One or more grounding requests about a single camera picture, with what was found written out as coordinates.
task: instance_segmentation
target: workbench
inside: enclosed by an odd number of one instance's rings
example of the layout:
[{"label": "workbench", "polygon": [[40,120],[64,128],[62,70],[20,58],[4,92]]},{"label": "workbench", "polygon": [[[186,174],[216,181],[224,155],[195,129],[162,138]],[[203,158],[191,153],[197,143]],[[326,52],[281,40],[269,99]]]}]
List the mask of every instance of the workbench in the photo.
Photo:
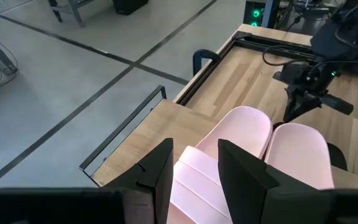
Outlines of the workbench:
[{"label": "workbench", "polygon": [[[241,25],[238,30],[305,45],[309,45],[311,38],[248,25]],[[273,123],[281,121],[287,101],[285,84],[272,78],[273,73],[281,70],[281,67],[266,65],[261,55],[261,52],[234,47],[190,100],[178,104],[183,95],[194,88],[203,70],[211,63],[207,62],[173,102],[162,100],[90,175],[91,178],[99,186],[107,184],[165,138],[173,138],[175,163],[186,146],[195,146],[227,112],[240,105],[263,111]],[[287,59],[268,55],[267,60],[282,62]],[[347,159],[349,172],[332,167],[335,187],[358,189],[358,77],[348,74],[335,78],[329,90],[331,94],[354,104],[354,112],[350,116],[323,107],[293,122],[317,129],[327,142],[341,149]]]}]

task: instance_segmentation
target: green led light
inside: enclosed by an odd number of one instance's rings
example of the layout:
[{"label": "green led light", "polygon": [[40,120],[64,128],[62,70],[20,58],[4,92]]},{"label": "green led light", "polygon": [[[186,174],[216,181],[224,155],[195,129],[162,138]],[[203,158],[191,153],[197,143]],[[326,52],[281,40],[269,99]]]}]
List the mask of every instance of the green led light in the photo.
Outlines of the green led light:
[{"label": "green led light", "polygon": [[252,11],[252,15],[254,17],[258,17],[258,16],[260,16],[260,11],[258,9],[255,9],[255,10]]}]

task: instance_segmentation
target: concrete floor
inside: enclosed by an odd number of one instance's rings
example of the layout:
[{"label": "concrete floor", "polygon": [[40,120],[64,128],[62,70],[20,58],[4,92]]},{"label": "concrete floor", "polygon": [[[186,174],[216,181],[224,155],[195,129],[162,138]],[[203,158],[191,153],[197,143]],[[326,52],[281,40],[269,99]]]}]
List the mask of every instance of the concrete floor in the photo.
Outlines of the concrete floor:
[{"label": "concrete floor", "polygon": [[[14,54],[20,72],[0,88],[0,187],[95,186],[79,170],[82,161],[158,85],[173,99],[192,78],[192,53],[218,49],[241,24],[243,8],[243,0],[150,0],[122,16],[111,1],[97,0],[80,9],[85,28],[69,15],[57,22],[44,0],[1,8],[2,16],[16,21],[0,17],[0,42]],[[159,100],[146,106],[87,173]]]}]

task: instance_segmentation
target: black box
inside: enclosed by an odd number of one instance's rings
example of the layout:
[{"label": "black box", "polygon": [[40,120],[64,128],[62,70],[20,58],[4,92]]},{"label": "black box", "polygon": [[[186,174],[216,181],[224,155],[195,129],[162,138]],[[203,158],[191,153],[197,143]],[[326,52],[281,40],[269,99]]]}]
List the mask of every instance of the black box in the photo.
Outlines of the black box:
[{"label": "black box", "polygon": [[118,14],[129,15],[146,5],[149,0],[112,0],[112,2]]}]

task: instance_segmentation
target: wooden table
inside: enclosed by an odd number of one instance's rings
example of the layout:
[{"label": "wooden table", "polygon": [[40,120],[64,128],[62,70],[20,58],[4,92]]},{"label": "wooden table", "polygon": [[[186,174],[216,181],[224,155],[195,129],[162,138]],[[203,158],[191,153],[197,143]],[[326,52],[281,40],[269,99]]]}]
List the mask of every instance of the wooden table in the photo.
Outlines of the wooden table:
[{"label": "wooden table", "polygon": [[[300,44],[308,44],[310,39],[306,35],[247,25],[240,26],[239,30]],[[276,62],[286,59],[271,56],[268,60]],[[107,184],[165,138],[174,139],[175,162],[186,146],[195,146],[229,110],[239,105],[258,108],[273,121],[280,121],[287,100],[285,85],[272,79],[274,71],[280,69],[264,64],[260,52],[232,49],[186,107],[161,101],[104,161],[92,178],[100,185]],[[174,102],[199,75],[192,79]],[[358,79],[350,76],[337,78],[330,90],[331,94],[354,104],[355,111],[351,116],[324,107],[299,117],[295,122],[316,128],[329,142],[344,150],[350,170],[357,172]],[[358,188],[358,175],[333,167],[333,177],[337,188]]]}]

